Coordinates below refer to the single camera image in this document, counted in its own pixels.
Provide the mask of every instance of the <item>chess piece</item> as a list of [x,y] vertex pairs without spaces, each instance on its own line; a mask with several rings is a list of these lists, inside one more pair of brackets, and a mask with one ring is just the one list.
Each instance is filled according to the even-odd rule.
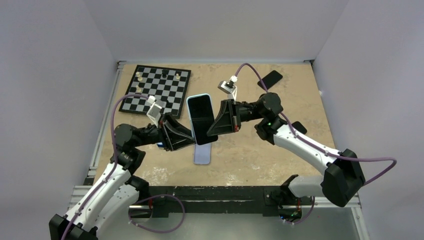
[[166,78],[168,76],[168,70],[162,70],[162,78]]

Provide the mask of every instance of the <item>beige marble tabletop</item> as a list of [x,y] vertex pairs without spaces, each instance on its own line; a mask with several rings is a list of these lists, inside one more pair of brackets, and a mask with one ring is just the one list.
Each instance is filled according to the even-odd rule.
[[[239,64],[143,64],[148,66],[169,67],[191,70],[188,90],[185,97],[208,93],[212,98],[215,116],[219,112],[220,102],[227,95],[217,86],[222,80],[234,75]],[[261,77],[272,70],[283,75],[283,79],[274,85],[270,92],[281,98],[284,112],[292,122],[300,121],[308,130],[310,138],[334,147],[333,138],[321,102],[310,64],[253,64]],[[136,64],[126,64],[118,83],[115,100],[122,97],[130,83]],[[257,86],[257,77],[247,66],[238,75],[238,101],[254,102],[264,90]],[[190,128],[187,106],[182,107],[178,120]],[[237,133],[220,135],[218,141],[211,144],[211,162],[209,165],[193,164],[194,146],[178,151],[164,151],[156,145],[141,146],[146,152],[136,176],[147,180],[152,186],[257,186],[280,185],[289,176],[317,175],[312,166],[293,153],[261,140],[254,129],[259,120],[244,122]],[[150,123],[145,115],[117,111],[115,126],[127,123],[138,128]],[[96,180],[104,171],[112,156],[111,133],[105,135],[101,157],[98,163]]]

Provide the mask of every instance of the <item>purple cable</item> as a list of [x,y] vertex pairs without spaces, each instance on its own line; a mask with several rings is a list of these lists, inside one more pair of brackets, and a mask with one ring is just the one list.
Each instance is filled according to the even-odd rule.
[[299,221],[292,222],[291,224],[293,224],[293,225],[297,225],[297,224],[300,224],[300,223],[302,223],[303,221],[305,221],[305,220],[309,217],[309,215],[311,215],[312,210],[314,210],[314,206],[315,206],[315,197],[314,197],[314,196],[312,196],[312,203],[311,203],[311,206],[310,206],[309,211],[308,211],[308,212],[306,213],[306,215],[305,215],[304,217],[302,217]]
[[[109,172],[108,175],[106,175],[106,177],[104,178],[107,182],[107,180],[109,180],[109,178],[111,177],[111,175],[114,173],[115,169],[117,169],[118,166],[118,152],[117,152],[117,144],[115,141],[115,131],[114,131],[114,117],[115,117],[115,112],[118,108],[118,105],[120,102],[122,102],[122,100],[128,98],[128,97],[141,97],[144,99],[147,99],[148,97],[145,95],[141,95],[141,94],[127,94],[123,97],[121,97],[113,106],[112,108],[112,112],[111,112],[111,116],[110,116],[110,133],[112,135],[112,146],[113,146],[113,168],[112,170]],[[72,217],[72,219],[69,221],[68,225],[65,228],[65,231],[63,232],[62,237],[60,238],[60,240],[65,240],[69,229],[71,228],[72,224],[75,222],[75,219],[77,219],[78,217],[78,213],[80,213],[84,207],[86,206],[86,204],[89,202],[89,200],[94,196],[94,194],[96,194],[96,192],[100,189],[100,187],[103,186],[103,184],[105,184],[105,181],[101,181],[99,185],[97,185],[94,190],[92,192],[90,192],[90,194],[87,196],[87,198],[81,203],[81,206],[79,206],[78,211],[75,213],[75,215]]]
[[140,201],[138,201],[138,202],[136,202],[134,204],[135,205],[141,204],[141,203],[144,203],[145,201],[149,201],[150,199],[155,199],[155,198],[159,198],[159,197],[162,197],[162,196],[173,198],[173,199],[175,199],[179,203],[179,205],[181,205],[182,218],[181,218],[181,220],[179,221],[179,223],[175,227],[173,227],[173,228],[171,228],[169,230],[155,230],[155,229],[151,229],[151,228],[142,226],[142,225],[134,222],[133,219],[130,216],[130,212],[128,212],[129,222],[132,223],[136,227],[142,228],[144,230],[147,230],[149,232],[156,233],[156,234],[167,234],[167,233],[170,233],[170,232],[173,232],[173,231],[177,230],[183,224],[184,219],[186,218],[186,209],[184,208],[183,202],[181,202],[181,200],[178,199],[176,196],[169,195],[169,194],[159,194],[159,195],[155,195],[155,196],[151,196],[151,197],[145,198],[145,199],[140,200]]
[[[237,77],[237,75],[239,74],[240,70],[244,67],[244,66],[248,66],[249,68],[251,68],[253,70],[253,72],[256,74],[257,78],[260,81],[260,84],[262,85],[263,89],[265,89],[265,92],[268,93],[268,88],[265,86],[264,81],[262,80],[261,76],[259,75],[258,71],[256,71],[256,69],[250,65],[249,63],[245,62],[242,65],[240,65],[237,69],[237,71],[235,72],[234,76]],[[289,118],[283,113],[280,112],[281,116],[285,119],[285,121],[288,124],[288,127],[290,128],[291,132],[293,133],[293,135],[295,135],[295,128],[292,125],[292,122],[290,122]],[[383,161],[392,161],[392,163],[386,167],[383,171],[381,171],[379,174],[375,175],[374,177],[372,177],[371,179],[369,179],[368,181],[366,181],[363,185],[368,185],[372,182],[374,182],[376,179],[378,179],[379,177],[383,176],[385,173],[387,173],[390,169],[392,169],[396,163],[398,163],[398,161],[394,158],[394,157],[376,157],[376,158],[353,158],[353,157],[346,157],[346,156],[339,156],[330,152],[326,152],[324,149],[320,148],[319,146],[313,144],[312,142],[304,139],[303,137],[301,137],[300,135],[295,135],[295,138],[299,138],[302,142],[304,142],[305,144],[313,147],[314,149],[320,151],[321,153],[326,154],[327,156],[333,157],[333,158],[338,158],[341,160],[346,160],[346,161],[352,161],[352,162],[383,162]],[[309,212],[306,214],[306,216],[296,222],[295,224],[299,224],[301,222],[303,222],[304,219],[306,219],[312,212],[312,209],[314,208],[314,204],[315,204],[315,198],[313,199],[313,204],[312,207],[310,208]]]

